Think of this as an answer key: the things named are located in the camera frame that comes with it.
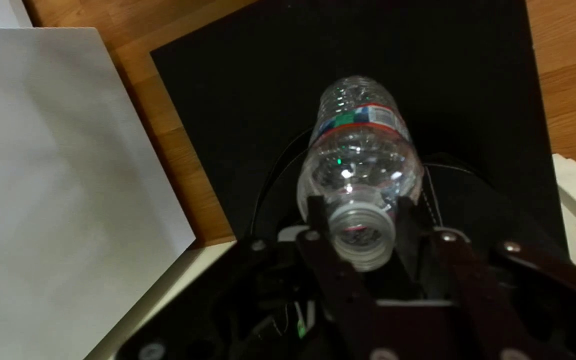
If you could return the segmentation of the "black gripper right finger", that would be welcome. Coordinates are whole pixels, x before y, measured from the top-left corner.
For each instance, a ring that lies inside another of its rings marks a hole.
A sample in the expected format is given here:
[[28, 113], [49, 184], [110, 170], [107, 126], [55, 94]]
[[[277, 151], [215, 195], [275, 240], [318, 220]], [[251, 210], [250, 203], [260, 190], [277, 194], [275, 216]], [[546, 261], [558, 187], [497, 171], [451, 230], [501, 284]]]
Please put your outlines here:
[[434, 225], [422, 208], [404, 200], [395, 216], [395, 249], [422, 287], [428, 310], [447, 320], [422, 321], [449, 360], [536, 360], [536, 343], [469, 237]]

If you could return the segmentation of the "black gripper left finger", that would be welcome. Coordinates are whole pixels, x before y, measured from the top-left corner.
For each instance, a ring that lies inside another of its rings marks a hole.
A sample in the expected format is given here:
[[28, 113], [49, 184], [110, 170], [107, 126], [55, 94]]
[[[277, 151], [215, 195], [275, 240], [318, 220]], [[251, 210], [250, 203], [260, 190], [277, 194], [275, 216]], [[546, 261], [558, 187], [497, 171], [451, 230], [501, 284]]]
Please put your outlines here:
[[297, 235], [297, 251], [315, 278], [322, 305], [331, 315], [351, 360], [395, 360], [386, 343], [377, 305], [354, 265], [331, 247], [326, 202], [310, 195], [308, 228]]

